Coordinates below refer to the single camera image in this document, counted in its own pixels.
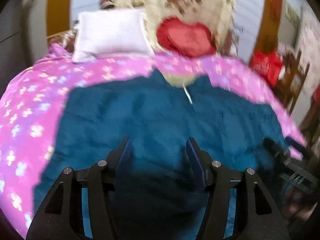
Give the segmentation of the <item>person's right hand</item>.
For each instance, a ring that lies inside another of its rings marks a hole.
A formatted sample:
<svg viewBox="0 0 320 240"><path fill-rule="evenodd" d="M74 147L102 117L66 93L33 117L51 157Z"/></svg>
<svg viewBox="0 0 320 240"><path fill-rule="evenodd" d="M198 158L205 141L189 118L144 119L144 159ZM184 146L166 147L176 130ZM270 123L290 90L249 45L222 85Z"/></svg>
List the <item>person's right hand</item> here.
<svg viewBox="0 0 320 240"><path fill-rule="evenodd" d="M296 220L306 222L317 206L317 200L311 200L310 195L297 187L291 187L285 193L281 214L287 226Z"/></svg>

